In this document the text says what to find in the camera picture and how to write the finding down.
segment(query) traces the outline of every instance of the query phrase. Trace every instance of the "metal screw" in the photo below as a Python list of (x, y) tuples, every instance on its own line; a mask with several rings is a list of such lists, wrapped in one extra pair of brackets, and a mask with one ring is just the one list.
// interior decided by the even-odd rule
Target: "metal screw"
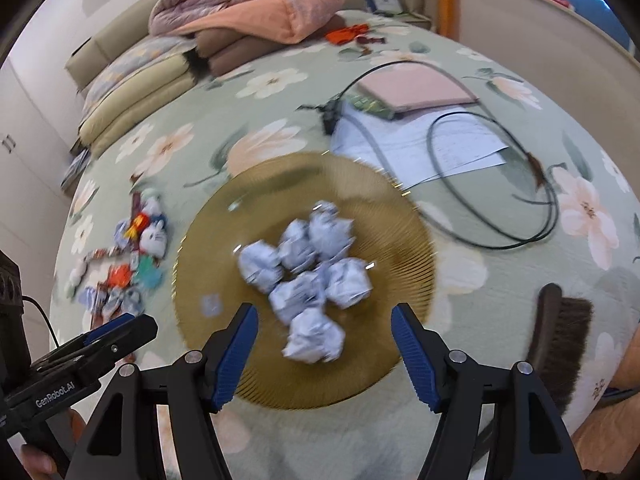
[(133, 372), (136, 371), (136, 367), (134, 365), (123, 365), (120, 367), (120, 375), (123, 377), (129, 377)]
[(187, 361), (190, 365), (194, 363), (199, 363), (202, 359), (202, 352), (198, 350), (191, 350), (191, 352), (187, 352), (187, 355), (184, 356), (184, 360)]
[(452, 350), (449, 352), (449, 359), (455, 363), (463, 363), (466, 361), (466, 354), (462, 350)]
[(525, 374), (525, 375), (529, 375), (530, 373), (532, 373), (533, 371), (533, 366), (531, 366), (529, 363), (527, 363), (526, 361), (520, 361), (518, 363), (518, 371), (521, 374)]

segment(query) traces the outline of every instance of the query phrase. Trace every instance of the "brown brush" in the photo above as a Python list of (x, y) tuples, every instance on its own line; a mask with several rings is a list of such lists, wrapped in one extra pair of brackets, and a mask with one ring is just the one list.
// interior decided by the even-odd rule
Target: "brown brush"
[(540, 290), (527, 361), (542, 379), (560, 413), (571, 401), (592, 314), (591, 301), (565, 298), (555, 283)]

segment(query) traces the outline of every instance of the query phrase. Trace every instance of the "window sill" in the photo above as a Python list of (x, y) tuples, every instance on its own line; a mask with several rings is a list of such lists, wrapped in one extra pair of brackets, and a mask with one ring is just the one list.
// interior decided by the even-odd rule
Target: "window sill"
[(568, 16), (571, 16), (574, 20), (581, 22), (585, 27), (590, 28), (593, 32), (598, 34), (603, 40), (607, 41), (613, 48), (615, 48), (622, 56), (626, 58), (626, 60), (631, 63), (638, 72), (640, 72), (640, 62), (636, 60), (631, 53), (622, 47), (616, 40), (610, 37), (608, 34), (600, 30), (598, 27), (593, 25), (589, 20), (583, 18), (580, 14), (577, 14), (574, 10), (567, 9), (562, 5), (556, 4), (553, 0), (539, 0), (540, 2), (544, 2), (546, 5), (553, 7), (554, 9), (559, 10), (560, 12), (564, 12)]

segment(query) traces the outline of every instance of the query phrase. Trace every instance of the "cabinet handle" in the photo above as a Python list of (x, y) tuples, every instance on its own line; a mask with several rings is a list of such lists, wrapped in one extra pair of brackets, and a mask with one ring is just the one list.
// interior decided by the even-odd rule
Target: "cabinet handle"
[(15, 149), (15, 140), (11, 135), (7, 135), (4, 139), (2, 139), (2, 145), (9, 153), (11, 153)]

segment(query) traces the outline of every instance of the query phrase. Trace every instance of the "black cable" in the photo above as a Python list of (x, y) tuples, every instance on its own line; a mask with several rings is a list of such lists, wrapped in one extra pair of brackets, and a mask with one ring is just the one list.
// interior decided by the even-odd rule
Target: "black cable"
[[(353, 87), (358, 81), (360, 81), (362, 78), (366, 77), (370, 73), (375, 72), (376, 70), (380, 70), (381, 68), (384, 68), (386, 66), (391, 66), (391, 65), (395, 65), (395, 64), (401, 64), (401, 63), (415, 63), (415, 64), (421, 64), (421, 65), (424, 65), (424, 66), (428, 66), (430, 68), (433, 68), (434, 70), (437, 70), (441, 74), (445, 75), (449, 80), (455, 82), (457, 85), (459, 85), (462, 88), (466, 89), (466, 87), (460, 81), (458, 81), (451, 74), (449, 74), (448, 72), (446, 72), (445, 70), (443, 70), (443, 69), (441, 69), (439, 67), (432, 66), (432, 65), (427, 64), (427, 63), (422, 63), (420, 61), (400, 60), (400, 61), (393, 61), (393, 62), (385, 63), (385, 64), (379, 65), (379, 66), (377, 66), (375, 68), (372, 68), (370, 70), (367, 70), (365, 73), (361, 74), (356, 79), (354, 79), (354, 81), (352, 81), (342, 92), (340, 92), (340, 94), (338, 94), (338, 97), (337, 97), (336, 101), (338, 103), (340, 103), (340, 101), (342, 100), (344, 95), (351, 89), (351, 87)], [(523, 247), (523, 246), (525, 246), (527, 244), (530, 244), (530, 243), (539, 242), (540, 240), (543, 240), (544, 238), (547, 238), (553, 232), (553, 230), (556, 228), (556, 226), (558, 225), (558, 221), (559, 221), (559, 217), (560, 217), (560, 211), (559, 211), (558, 197), (556, 196), (556, 191), (554, 190), (553, 186), (551, 185), (551, 183), (546, 178), (546, 175), (544, 175), (543, 171), (536, 172), (536, 168), (533, 167), (533, 165), (531, 163), (531, 159), (530, 159), (530, 157), (532, 155), (530, 155), (530, 153), (526, 151), (526, 149), (520, 143), (520, 141), (507, 128), (502, 126), (502, 124), (500, 124), (498, 122), (498, 120), (491, 113), (491, 111), (488, 110), (479, 100), (477, 101), (476, 104), (478, 104), (482, 108), (482, 110), (485, 111), (485, 113), (487, 114), (486, 116), (481, 115), (481, 114), (477, 114), (477, 113), (474, 113), (474, 112), (463, 111), (463, 112), (448, 112), (448, 113), (445, 113), (445, 114), (441, 115), (440, 117), (436, 118), (436, 120), (433, 121), (433, 123), (431, 123), (431, 126), (429, 127), (429, 129), (427, 131), (427, 136), (426, 136), (427, 151), (429, 153), (429, 157), (431, 159), (431, 163), (433, 164), (433, 167), (436, 170), (439, 179), (442, 180), (443, 184), (447, 187), (449, 192), (473, 216), (478, 218), (479, 221), (481, 221), (489, 229), (493, 230), (494, 232), (498, 233), (499, 235), (501, 235), (501, 236), (503, 236), (505, 238), (508, 238), (509, 240), (512, 240), (515, 243), (508, 244), (508, 245), (502, 245), (502, 246), (490, 246), (490, 245), (486, 245), (486, 244), (481, 244), (481, 243), (475, 242), (473, 240), (469, 240), (468, 238), (462, 237), (462, 236), (456, 234), (455, 232), (451, 231), (450, 229), (447, 229), (442, 224), (440, 224), (437, 220), (433, 219), (430, 215), (428, 215), (427, 213), (425, 213), (422, 210), (418, 210), (418, 213), (429, 224), (433, 225), (439, 231), (441, 231), (444, 234), (448, 235), (449, 237), (453, 238), (455, 241), (463, 243), (463, 244), (466, 244), (466, 245), (471, 246), (471, 247), (479, 248), (479, 249), (485, 249), (485, 250), (490, 250), (490, 251), (505, 251), (505, 250), (510, 250), (510, 249), (516, 249), (516, 248), (519, 248), (519, 247)], [(515, 149), (517, 151), (519, 151), (529, 161), (529, 164), (530, 164), (531, 169), (532, 169), (532, 173), (534, 175), (536, 175), (536, 173), (538, 173), (538, 176), (542, 178), (542, 186), (544, 187), (545, 194), (546, 194), (546, 201), (545, 202), (528, 201), (528, 200), (521, 199), (520, 197), (515, 196), (515, 198), (517, 198), (521, 202), (527, 202), (527, 203), (530, 203), (532, 205), (546, 205), (546, 206), (548, 206), (547, 213), (546, 213), (545, 224), (543, 225), (542, 229), (540, 229), (533, 236), (528, 237), (528, 238), (522, 238), (522, 237), (518, 237), (518, 236), (515, 236), (515, 235), (511, 235), (511, 234), (507, 233), (506, 231), (504, 231), (503, 229), (501, 229), (500, 227), (498, 227), (497, 225), (495, 225), (486, 216), (484, 216), (484, 215), (482, 215), (482, 213), (478, 212), (478, 210), (476, 210), (458, 192), (456, 187), (453, 186), (453, 184), (450, 183), (449, 179), (444, 175), (444, 173), (442, 171), (442, 167), (438, 163), (437, 158), (436, 158), (435, 153), (434, 153), (433, 135), (434, 135), (434, 131), (435, 131), (436, 125), (439, 122), (441, 122), (443, 119), (445, 119), (447, 117), (450, 117), (450, 116), (453, 116), (453, 115), (472, 115), (472, 116), (475, 116), (477, 118), (483, 119), (485, 121), (489, 121), (489, 122), (495, 124), (496, 126), (498, 126), (502, 130), (504, 135), (511, 141), (511, 143), (513, 144)], [(352, 118), (352, 117), (349, 117), (349, 116), (340, 115), (340, 118), (344, 118), (344, 119), (348, 120), (349, 122), (354, 124), (354, 126), (357, 127), (357, 129), (363, 135), (365, 140), (369, 143), (371, 148), (376, 153), (376, 156), (377, 156), (380, 164), (382, 165), (383, 169), (391, 177), (393, 177), (395, 180), (398, 180), (398, 178), (395, 176), (395, 174), (391, 170), (391, 164), (387, 160), (386, 156), (384, 155), (384, 153), (382, 152), (382, 150), (378, 146), (378, 144), (375, 141), (375, 139), (373, 138), (373, 136), (363, 126), (363, 124), (361, 124), (355, 118)]]
[(44, 313), (44, 310), (42, 309), (42, 307), (38, 304), (36, 300), (34, 300), (33, 298), (30, 298), (29, 296), (23, 296), (22, 300), (28, 301), (29, 303), (33, 303), (36, 306), (36, 308), (40, 311), (40, 313), (42, 314), (42, 317), (44, 318), (45, 323), (47, 324), (47, 327), (49, 328), (49, 333), (53, 338), (53, 342), (55, 343), (56, 348), (60, 348), (56, 335), (53, 333), (53, 327), (51, 326), (51, 323), (49, 322), (49, 318), (47, 317), (47, 314)]

